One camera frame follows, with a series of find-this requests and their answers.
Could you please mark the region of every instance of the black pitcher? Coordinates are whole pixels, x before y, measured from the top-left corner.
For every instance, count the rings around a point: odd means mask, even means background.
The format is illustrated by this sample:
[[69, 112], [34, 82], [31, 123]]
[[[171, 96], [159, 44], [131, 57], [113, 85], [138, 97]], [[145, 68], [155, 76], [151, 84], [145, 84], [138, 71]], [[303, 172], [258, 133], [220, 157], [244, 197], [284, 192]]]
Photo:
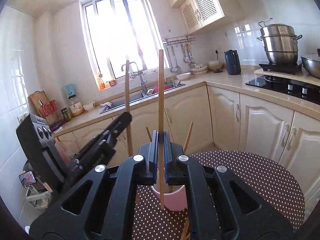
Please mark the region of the black pitcher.
[[224, 52], [226, 58], [227, 72], [229, 75], [241, 74], [240, 60], [236, 50], [228, 50]]

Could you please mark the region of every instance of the window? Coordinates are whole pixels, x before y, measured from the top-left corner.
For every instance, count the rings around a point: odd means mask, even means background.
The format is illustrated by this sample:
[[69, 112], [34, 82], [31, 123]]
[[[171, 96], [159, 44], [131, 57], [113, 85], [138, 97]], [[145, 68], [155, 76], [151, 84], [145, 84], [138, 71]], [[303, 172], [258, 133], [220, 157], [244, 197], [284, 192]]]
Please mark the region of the window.
[[158, 67], [161, 38], [148, 12], [144, 0], [92, 0], [83, 4], [93, 66], [106, 85], [125, 75], [121, 66], [126, 60], [136, 62], [131, 64], [133, 72], [147, 73]]

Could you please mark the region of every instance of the table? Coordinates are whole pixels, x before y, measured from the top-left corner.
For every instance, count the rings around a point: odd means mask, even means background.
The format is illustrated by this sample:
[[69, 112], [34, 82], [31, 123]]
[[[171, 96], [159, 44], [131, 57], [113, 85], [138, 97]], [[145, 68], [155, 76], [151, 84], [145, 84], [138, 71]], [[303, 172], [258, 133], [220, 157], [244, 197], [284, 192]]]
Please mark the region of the table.
[[[296, 179], [278, 163], [260, 155], [215, 151], [190, 155], [203, 166], [219, 164], [230, 168], [249, 187], [256, 191], [271, 206], [276, 208], [292, 224], [296, 231], [304, 220], [304, 195]], [[180, 240], [188, 212], [161, 210], [160, 201], [150, 186], [139, 186], [137, 194], [133, 239], [135, 240]]]

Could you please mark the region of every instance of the utensil rack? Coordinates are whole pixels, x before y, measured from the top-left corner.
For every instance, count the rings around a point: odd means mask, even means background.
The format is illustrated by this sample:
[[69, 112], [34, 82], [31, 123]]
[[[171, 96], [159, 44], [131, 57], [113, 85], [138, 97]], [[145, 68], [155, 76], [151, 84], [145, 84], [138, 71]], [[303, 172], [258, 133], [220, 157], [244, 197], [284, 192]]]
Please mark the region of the utensil rack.
[[178, 36], [178, 37], [173, 37], [173, 38], [167, 38], [163, 39], [162, 43], [164, 46], [172, 46], [172, 45], [178, 45], [182, 43], [187, 43], [187, 42], [192, 42], [196, 41], [197, 38], [194, 35], [185, 35], [185, 36]]

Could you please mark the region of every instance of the lid handle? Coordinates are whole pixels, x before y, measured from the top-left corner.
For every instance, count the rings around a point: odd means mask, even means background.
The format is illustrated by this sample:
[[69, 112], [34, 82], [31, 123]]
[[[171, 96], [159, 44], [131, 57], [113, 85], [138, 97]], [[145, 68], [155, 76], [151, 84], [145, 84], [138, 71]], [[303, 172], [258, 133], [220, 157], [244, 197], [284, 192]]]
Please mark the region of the lid handle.
[[268, 21], [271, 21], [271, 20], [273, 20], [273, 18], [265, 19], [265, 20], [263, 20], [263, 21], [261, 21], [261, 22], [258, 22], [258, 24], [259, 24], [259, 26], [260, 26], [261, 28], [263, 28], [263, 26], [261, 26], [261, 24], [260, 24], [260, 23], [263, 23], [263, 24], [264, 24], [264, 26], [266, 27], [265, 22], [268, 22]]

